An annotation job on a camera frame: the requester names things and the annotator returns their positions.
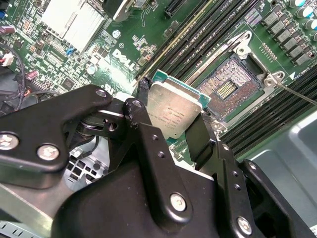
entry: cable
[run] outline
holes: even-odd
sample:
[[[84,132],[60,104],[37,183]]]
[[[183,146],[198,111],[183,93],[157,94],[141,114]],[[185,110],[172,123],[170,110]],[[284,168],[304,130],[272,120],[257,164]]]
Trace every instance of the cable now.
[[[85,153],[82,153],[77,159],[79,160],[79,159],[83,159],[83,158],[86,158],[86,157],[90,156],[96,150],[96,148],[98,147],[99,140],[100,140],[99,136],[96,136],[96,142],[95,142],[94,147],[91,149],[91,151],[87,151]]]
[[[19,93],[20,101],[19,101],[18,106],[15,109],[16,111],[18,111],[18,110],[21,109],[21,106],[22,106],[22,103],[23,103],[23,98],[24,98],[24,92],[25,92],[25,70],[24,70],[24,64],[23,64],[22,59],[19,56],[19,54],[14,49],[12,49],[10,46],[4,45],[4,44],[0,44],[0,47],[3,48],[3,49],[6,49],[8,51],[11,51],[11,53],[16,57],[17,61],[20,64],[20,70],[21,70],[21,75],[22,75],[21,90],[20,90],[20,93]]]

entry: black plastic bracket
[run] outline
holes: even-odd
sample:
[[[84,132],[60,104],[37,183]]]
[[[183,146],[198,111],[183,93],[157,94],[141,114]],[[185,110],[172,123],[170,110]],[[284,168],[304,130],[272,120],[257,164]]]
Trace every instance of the black plastic bracket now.
[[[247,178],[255,222],[265,237],[315,238],[258,165],[244,160],[239,164],[239,168]]]
[[[48,188],[62,177],[68,146],[79,121],[112,101],[109,93],[88,85],[0,118],[0,134],[17,137],[18,145],[0,150],[0,181],[31,188]],[[57,148],[58,157],[38,156],[43,145]]]
[[[186,131],[186,139],[200,172],[212,176],[217,182],[216,223],[219,233],[233,238],[256,237],[256,226],[244,176],[230,148],[217,140],[210,123],[204,121],[202,115],[199,115]],[[241,229],[238,218],[248,222],[251,233]]]
[[[153,127],[144,104],[128,99],[124,105],[128,127],[127,138],[110,162],[109,171],[114,171],[133,150],[140,163],[150,211],[155,222],[168,232],[177,232],[190,222],[193,207],[183,181],[178,174],[173,158],[160,129]],[[181,196],[184,211],[177,211],[171,204],[172,194]]]

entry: green circuit board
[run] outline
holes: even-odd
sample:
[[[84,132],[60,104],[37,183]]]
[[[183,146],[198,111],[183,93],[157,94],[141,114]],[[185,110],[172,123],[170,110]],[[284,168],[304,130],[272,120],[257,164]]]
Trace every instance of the green circuit board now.
[[[188,1],[181,13],[168,19],[163,12],[169,2],[149,1],[143,8],[135,9],[128,20],[115,22],[103,11],[100,1],[88,0],[87,3],[103,16],[103,24],[84,52],[75,51],[67,55],[71,46],[47,34],[47,25],[42,22],[50,0],[14,0],[1,25],[13,24],[16,33],[3,36],[1,41],[19,52],[27,71],[37,70],[40,73],[38,81],[48,89],[63,93],[96,84],[111,94],[131,94],[135,88],[134,78],[142,67],[138,60],[142,56],[145,61],[150,59],[168,39],[169,35],[164,32],[173,23],[173,30],[176,30],[199,3]],[[120,32],[118,39],[112,36],[114,31]],[[44,42],[40,51],[37,41]],[[93,69],[96,72],[91,75],[87,73],[87,68],[92,64],[96,66]],[[10,68],[16,70],[16,64]]]

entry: screw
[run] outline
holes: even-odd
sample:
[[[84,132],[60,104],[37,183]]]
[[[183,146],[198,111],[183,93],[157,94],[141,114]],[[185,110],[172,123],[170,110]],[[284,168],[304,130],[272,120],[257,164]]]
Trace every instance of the screw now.
[[[59,156],[59,150],[53,145],[42,145],[38,151],[38,156],[42,160],[54,160]]]
[[[249,165],[251,167],[251,169],[256,170],[257,167],[255,166],[255,164],[253,164],[252,162],[249,162]]]
[[[222,146],[223,146],[223,148],[224,148],[225,150],[230,150],[229,147],[228,147],[226,144],[222,144]]]
[[[19,144],[19,139],[15,135],[0,134],[0,150],[12,150]]]
[[[101,89],[97,90],[97,91],[96,91],[96,94],[97,94],[98,96],[103,97],[103,98],[105,98],[105,97],[107,96],[106,92],[105,92],[104,90],[101,90]]]
[[[252,234],[252,229],[251,229],[250,223],[245,218],[238,217],[237,222],[238,222],[240,229],[243,231],[244,234],[246,234],[246,235]]]
[[[170,196],[170,203],[176,211],[183,212],[186,209],[186,202],[184,198],[177,193]]]
[[[132,103],[133,103],[135,106],[139,107],[139,108],[142,107],[142,105],[141,105],[141,103],[140,103],[139,101],[134,100]]]

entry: hole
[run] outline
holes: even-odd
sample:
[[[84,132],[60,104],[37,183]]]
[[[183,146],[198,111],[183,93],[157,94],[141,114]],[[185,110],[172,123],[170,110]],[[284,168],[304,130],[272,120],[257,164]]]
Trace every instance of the hole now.
[[[101,96],[101,97],[103,97],[103,98],[105,98],[106,96],[107,96],[107,94],[106,94],[106,92],[104,91],[104,90],[97,90],[96,91],[96,94],[98,95],[98,96]]]
[[[100,169],[100,164],[95,163],[95,164],[94,164],[94,169],[95,169],[95,170],[99,170],[99,169]]]
[[[80,167],[81,169],[83,169],[85,167],[85,163],[82,161],[78,161],[77,166]]]
[[[162,158],[162,159],[165,158],[165,154],[164,154],[163,152],[161,152],[161,151],[158,152],[158,156],[159,156],[160,158]]]
[[[92,182],[94,180],[94,177],[90,176],[90,175],[85,175],[86,179],[88,179],[90,182]]]
[[[142,107],[142,105],[141,105],[141,103],[140,103],[139,101],[134,100],[132,103],[133,103],[135,106],[139,107],[139,108]]]
[[[114,122],[110,123],[108,126],[108,129],[110,132],[114,132],[115,130],[117,130],[117,128],[118,128],[118,125]]]
[[[68,170],[71,170],[73,167],[74,167],[73,164],[68,164],[68,165],[67,165],[67,169],[68,169]]]
[[[76,181],[78,180],[78,177],[76,175],[71,174],[69,177],[76,180]]]
[[[236,188],[236,190],[241,191],[241,187],[239,185],[235,184],[234,187]]]
[[[278,78],[282,78],[283,76],[284,76],[283,73],[278,73],[278,74],[277,74],[277,77],[278,77]]]
[[[74,168],[73,173],[76,174],[76,175],[78,175],[78,176],[80,176],[80,174],[81,174],[81,169],[79,169],[79,168],[76,167],[76,168]]]

